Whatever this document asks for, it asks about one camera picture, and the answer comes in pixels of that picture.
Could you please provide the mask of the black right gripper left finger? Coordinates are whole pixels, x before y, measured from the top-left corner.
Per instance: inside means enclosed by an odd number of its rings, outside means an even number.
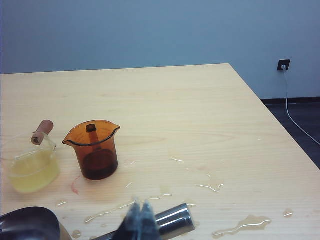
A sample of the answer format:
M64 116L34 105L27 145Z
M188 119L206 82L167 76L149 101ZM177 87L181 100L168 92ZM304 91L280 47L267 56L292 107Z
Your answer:
M138 240L141 230L141 201L134 198L124 220L119 227L120 240Z

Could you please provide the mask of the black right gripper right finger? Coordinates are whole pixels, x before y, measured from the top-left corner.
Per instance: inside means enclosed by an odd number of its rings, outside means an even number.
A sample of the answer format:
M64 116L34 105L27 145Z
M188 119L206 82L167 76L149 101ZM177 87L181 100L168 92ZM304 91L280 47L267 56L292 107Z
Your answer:
M159 226L151 204L146 200L140 213L140 239L160 240Z

